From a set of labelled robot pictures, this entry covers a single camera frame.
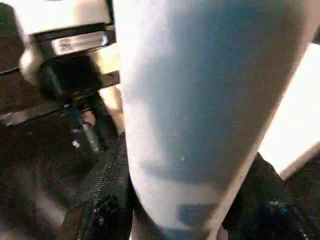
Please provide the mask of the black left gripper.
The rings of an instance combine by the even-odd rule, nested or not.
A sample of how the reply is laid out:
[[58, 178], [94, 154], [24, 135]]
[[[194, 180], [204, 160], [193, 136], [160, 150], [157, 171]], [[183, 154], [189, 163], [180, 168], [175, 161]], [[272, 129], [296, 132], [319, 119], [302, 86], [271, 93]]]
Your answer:
[[[119, 83], [120, 74], [117, 70], [102, 73], [98, 64], [86, 53], [55, 57], [45, 61], [39, 68], [39, 90], [53, 101], [79, 101]], [[69, 120], [71, 132], [84, 134], [94, 154], [108, 149], [106, 141], [95, 127], [97, 117], [92, 104], [71, 103]]]

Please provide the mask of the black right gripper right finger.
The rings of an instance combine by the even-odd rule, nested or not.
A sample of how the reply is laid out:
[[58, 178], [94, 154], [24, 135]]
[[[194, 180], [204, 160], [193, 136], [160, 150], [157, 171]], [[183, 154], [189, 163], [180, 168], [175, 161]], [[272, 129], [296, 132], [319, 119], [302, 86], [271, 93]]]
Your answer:
[[318, 240], [320, 155], [282, 179], [258, 153], [222, 227], [230, 240]]

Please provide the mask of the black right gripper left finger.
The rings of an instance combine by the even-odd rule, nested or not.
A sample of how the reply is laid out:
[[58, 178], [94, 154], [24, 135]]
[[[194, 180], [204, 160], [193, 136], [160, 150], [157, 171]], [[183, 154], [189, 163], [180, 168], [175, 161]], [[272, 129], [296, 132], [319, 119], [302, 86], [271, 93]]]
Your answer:
[[119, 135], [81, 182], [58, 232], [59, 240], [128, 240], [133, 190], [126, 137]]

